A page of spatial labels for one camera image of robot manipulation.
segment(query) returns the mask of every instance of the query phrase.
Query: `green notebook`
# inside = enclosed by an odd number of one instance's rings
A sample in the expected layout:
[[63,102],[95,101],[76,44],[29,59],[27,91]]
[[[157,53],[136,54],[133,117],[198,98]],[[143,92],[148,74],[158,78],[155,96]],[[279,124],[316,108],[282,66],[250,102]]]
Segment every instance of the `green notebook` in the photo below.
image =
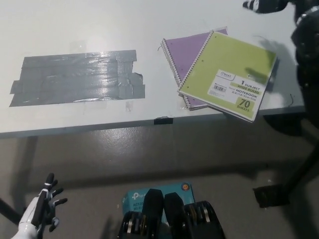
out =
[[211,32],[179,92],[253,122],[275,62],[271,51]]

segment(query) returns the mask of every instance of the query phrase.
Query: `white robotic hand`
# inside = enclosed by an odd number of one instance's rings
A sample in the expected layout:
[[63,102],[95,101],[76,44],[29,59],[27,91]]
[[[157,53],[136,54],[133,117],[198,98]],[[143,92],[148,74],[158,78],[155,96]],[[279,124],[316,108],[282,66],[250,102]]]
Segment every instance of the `white robotic hand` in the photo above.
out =
[[66,203],[66,198],[52,201],[63,192],[63,188],[52,191],[58,183],[54,180],[54,174],[50,173],[39,195],[31,201],[25,210],[18,226],[18,232],[12,239],[42,239],[46,225],[50,225],[52,232],[59,225],[59,219],[55,216],[55,207]]

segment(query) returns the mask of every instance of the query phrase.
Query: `purple notebook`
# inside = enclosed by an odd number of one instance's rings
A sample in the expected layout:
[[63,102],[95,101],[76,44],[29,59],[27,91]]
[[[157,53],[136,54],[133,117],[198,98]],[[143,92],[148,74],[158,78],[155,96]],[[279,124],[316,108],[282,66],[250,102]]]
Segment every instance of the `purple notebook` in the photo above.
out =
[[[227,35],[226,27],[215,31]],[[163,39],[161,45],[178,86],[180,86],[180,83],[183,81],[185,75],[195,61],[208,35],[209,32],[183,38]],[[193,97],[183,96],[183,98],[186,107],[189,110],[207,107],[206,103],[194,99]]]

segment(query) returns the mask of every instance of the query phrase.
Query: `product box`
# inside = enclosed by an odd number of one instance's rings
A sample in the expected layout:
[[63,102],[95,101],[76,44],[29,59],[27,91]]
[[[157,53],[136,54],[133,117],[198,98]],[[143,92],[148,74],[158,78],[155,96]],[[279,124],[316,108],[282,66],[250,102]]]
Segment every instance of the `product box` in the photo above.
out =
[[[190,183],[182,182],[151,188],[160,189],[164,197],[165,194],[168,193],[177,193],[182,198],[185,205],[194,203],[194,196]],[[141,212],[143,208],[144,196],[149,189],[150,188],[143,188],[129,191],[123,198],[123,215],[128,211]],[[164,211],[161,221],[162,223],[167,223]]]

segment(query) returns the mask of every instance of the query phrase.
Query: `spiral notebook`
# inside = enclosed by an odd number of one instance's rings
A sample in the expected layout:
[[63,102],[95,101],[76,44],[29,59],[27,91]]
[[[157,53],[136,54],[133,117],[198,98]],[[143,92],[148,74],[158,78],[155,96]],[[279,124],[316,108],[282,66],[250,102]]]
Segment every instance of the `spiral notebook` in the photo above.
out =
[[[227,27],[219,28],[215,31],[227,35]],[[178,86],[180,86],[180,83],[196,59],[208,36],[209,32],[176,39],[163,39],[161,42],[164,54],[173,71]],[[182,97],[189,110],[198,110],[207,107],[206,103],[196,98],[188,96]]]
[[276,54],[219,32],[210,32],[179,92],[253,122]]

